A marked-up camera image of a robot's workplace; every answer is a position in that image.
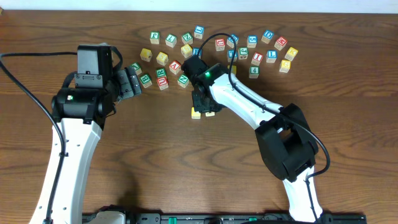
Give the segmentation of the yellow O block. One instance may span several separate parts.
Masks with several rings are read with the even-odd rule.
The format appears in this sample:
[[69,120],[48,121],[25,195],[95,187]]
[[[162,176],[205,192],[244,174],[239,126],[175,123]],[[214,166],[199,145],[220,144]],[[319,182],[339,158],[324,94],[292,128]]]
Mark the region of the yellow O block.
[[206,117],[215,116],[215,112],[206,112],[205,116]]

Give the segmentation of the yellow C block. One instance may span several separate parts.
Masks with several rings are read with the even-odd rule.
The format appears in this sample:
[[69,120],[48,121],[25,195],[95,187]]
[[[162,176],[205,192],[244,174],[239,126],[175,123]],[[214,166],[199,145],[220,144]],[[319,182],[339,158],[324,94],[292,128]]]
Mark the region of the yellow C block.
[[192,107],[191,117],[192,117],[192,119],[200,119],[201,113],[195,111],[194,107]]

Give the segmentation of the green R block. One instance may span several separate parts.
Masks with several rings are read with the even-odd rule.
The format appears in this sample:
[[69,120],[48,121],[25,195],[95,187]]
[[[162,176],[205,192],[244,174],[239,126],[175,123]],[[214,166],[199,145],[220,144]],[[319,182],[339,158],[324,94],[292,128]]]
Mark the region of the green R block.
[[161,77],[166,77],[167,76],[165,68],[158,68],[155,72],[156,72],[156,77],[157,78],[161,78]]

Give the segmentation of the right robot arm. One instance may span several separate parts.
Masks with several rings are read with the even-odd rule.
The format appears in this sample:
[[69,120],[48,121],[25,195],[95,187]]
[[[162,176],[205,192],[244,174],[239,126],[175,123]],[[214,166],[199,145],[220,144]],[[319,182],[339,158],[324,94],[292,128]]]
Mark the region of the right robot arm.
[[196,58],[185,62],[183,71],[194,87],[195,111],[228,108],[252,127],[265,166],[283,182],[293,220],[320,221],[323,210],[313,178],[318,175],[315,155],[326,147],[310,130],[302,110],[295,104],[283,107],[267,101],[219,63],[209,67]]

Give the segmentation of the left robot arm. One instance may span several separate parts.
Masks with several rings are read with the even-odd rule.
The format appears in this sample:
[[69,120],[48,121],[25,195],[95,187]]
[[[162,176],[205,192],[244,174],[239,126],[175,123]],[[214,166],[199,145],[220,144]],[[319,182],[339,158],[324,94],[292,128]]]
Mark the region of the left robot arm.
[[[103,128],[92,121],[84,123],[82,118],[63,118],[53,128],[52,150],[44,184],[31,223],[82,223],[83,199],[91,160]],[[65,157],[60,171],[52,208],[48,208],[53,180],[65,143]]]

